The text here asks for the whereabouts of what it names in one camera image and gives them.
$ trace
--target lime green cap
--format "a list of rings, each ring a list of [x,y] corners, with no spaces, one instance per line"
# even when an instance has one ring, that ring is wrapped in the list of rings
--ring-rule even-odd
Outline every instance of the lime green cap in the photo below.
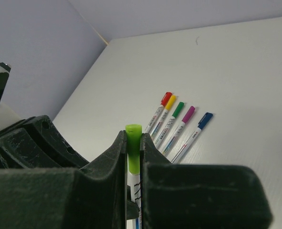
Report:
[[[180,111],[183,109],[183,107],[184,107],[184,102],[180,102],[180,103],[178,104],[178,106],[176,107],[176,110],[174,111],[174,113],[172,114],[172,116],[173,116],[174,118],[177,118],[177,116],[179,115],[179,113],[180,113]]]
[[[127,136],[128,169],[132,174],[139,174],[142,126],[139,124],[126,125],[125,131]]]

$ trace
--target blue marker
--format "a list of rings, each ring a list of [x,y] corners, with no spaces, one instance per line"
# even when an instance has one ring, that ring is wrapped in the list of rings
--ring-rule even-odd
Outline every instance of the blue marker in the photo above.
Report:
[[[198,127],[193,132],[193,134],[189,137],[189,139],[186,141],[186,143],[180,148],[176,156],[171,161],[172,163],[177,163],[182,156],[188,151],[194,140],[197,138],[199,133],[202,131],[202,129],[207,125],[207,123],[210,121],[210,119],[213,117],[212,113],[205,113],[200,122],[198,123]]]

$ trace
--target gray wall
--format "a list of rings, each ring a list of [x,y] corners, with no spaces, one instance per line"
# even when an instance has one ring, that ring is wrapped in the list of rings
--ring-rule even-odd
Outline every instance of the gray wall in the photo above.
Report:
[[[282,16],[282,0],[69,0],[107,40]]]
[[[3,102],[54,118],[104,47],[67,0],[0,0],[0,62],[12,65]]]

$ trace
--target marker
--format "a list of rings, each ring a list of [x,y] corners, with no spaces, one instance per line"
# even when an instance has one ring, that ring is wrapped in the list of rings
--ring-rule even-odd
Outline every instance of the marker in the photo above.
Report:
[[[131,200],[137,203],[139,207],[139,217],[133,220],[133,228],[141,229],[141,183],[140,183],[140,140],[142,135],[142,126],[131,124],[125,126],[128,153],[128,169],[131,179]]]
[[[164,137],[167,135],[169,130],[171,129],[171,126],[174,124],[175,119],[179,115],[180,111],[183,109],[184,103],[180,102],[178,106],[176,107],[176,110],[172,114],[171,118],[169,119],[168,123],[165,125],[164,129],[162,130],[161,134],[158,136],[158,138],[155,141],[155,146],[158,148],[162,141],[164,140]]]
[[[180,124],[178,125],[178,127],[176,128],[174,134],[169,138],[168,143],[166,144],[165,148],[162,151],[163,155],[165,155],[169,151],[169,149],[171,148],[172,144],[174,144],[176,142],[177,137],[180,135],[180,133],[182,132],[184,126],[189,121],[189,119],[192,117],[194,112],[195,112],[195,107],[191,106],[189,108],[188,112],[183,117],[183,119],[180,122]]]
[[[207,123],[210,121],[210,119],[213,117],[212,113],[205,113],[200,122],[198,123],[198,127],[193,132],[193,134],[189,137],[189,139],[186,141],[186,143],[181,147],[181,149],[178,151],[176,156],[171,161],[172,163],[177,163],[182,156],[185,154],[185,152],[188,151],[189,147],[192,145],[194,140],[197,138],[199,133],[202,131],[202,129],[207,125]]]
[[[161,111],[163,110],[163,108],[166,106],[166,104],[168,103],[168,101],[170,100],[172,93],[171,92],[167,92],[165,93],[164,97],[161,100],[160,106],[158,107],[158,109],[156,110],[154,116],[151,118],[150,123],[147,125],[147,127],[145,128],[145,133],[149,133],[152,126],[156,123],[157,118],[160,116]]]
[[[166,118],[166,116],[168,115],[169,110],[171,109],[171,107],[173,106],[174,102],[176,100],[176,96],[172,95],[170,97],[170,100],[168,101],[168,104],[166,104],[165,109],[159,119],[159,121],[157,122],[157,124],[155,125],[155,127],[153,128],[153,130],[151,131],[151,138],[154,139],[155,135],[157,134],[157,132],[159,131],[160,127],[162,126],[164,119]]]

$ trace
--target yellow cap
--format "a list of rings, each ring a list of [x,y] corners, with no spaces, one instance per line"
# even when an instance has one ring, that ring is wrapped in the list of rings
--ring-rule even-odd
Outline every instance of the yellow cap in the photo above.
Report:
[[[165,109],[167,109],[169,111],[171,109],[171,107],[173,106],[175,100],[176,100],[176,96],[172,95],[170,97],[170,100],[168,101],[168,104],[166,104]]]

